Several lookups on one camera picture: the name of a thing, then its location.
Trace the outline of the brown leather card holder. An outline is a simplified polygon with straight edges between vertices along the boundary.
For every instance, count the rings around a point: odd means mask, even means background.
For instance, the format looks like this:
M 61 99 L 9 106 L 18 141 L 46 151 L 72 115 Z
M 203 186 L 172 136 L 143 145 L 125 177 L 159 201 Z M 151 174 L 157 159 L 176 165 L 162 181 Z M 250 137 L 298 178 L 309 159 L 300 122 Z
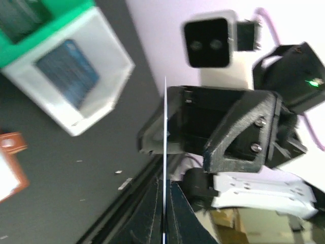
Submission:
M 1 202 L 27 188 L 29 181 L 16 158 L 27 149 L 19 132 L 1 134 Z

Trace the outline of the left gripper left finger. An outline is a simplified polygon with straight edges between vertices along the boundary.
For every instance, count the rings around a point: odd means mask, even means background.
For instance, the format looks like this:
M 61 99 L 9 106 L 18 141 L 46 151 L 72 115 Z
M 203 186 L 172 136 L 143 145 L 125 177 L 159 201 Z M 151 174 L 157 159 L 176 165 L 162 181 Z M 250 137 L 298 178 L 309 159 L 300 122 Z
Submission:
M 131 218 L 109 243 L 161 243 L 163 181 L 155 180 L 138 204 Z

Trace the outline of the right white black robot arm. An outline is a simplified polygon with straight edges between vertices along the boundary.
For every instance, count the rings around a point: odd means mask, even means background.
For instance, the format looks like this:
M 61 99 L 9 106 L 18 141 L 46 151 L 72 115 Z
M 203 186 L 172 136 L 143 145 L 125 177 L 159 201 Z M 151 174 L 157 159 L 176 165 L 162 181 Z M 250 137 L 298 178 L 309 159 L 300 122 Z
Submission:
M 138 149 L 154 155 L 195 154 L 200 168 L 178 181 L 195 211 L 259 208 L 315 220 L 324 192 L 303 179 L 248 179 L 306 153 L 298 117 L 324 100 L 324 65 L 306 42 L 278 46 L 278 60 L 253 72 L 253 90 L 166 87 L 162 104 L 138 134 Z

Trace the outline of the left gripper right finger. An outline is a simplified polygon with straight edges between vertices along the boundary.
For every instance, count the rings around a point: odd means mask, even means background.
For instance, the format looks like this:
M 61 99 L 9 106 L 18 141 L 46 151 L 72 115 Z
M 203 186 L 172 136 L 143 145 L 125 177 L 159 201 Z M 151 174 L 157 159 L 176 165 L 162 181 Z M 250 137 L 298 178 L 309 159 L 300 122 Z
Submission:
M 179 185 L 172 181 L 167 187 L 167 243 L 217 243 L 195 216 Z

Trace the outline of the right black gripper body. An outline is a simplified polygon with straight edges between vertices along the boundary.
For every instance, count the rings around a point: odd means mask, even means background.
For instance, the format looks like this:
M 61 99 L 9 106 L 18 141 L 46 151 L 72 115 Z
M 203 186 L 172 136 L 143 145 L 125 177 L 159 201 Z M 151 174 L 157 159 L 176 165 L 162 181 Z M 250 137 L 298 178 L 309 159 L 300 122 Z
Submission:
M 257 173 L 307 152 L 297 122 L 272 91 L 172 86 L 139 131 L 138 150 L 199 155 L 209 173 Z

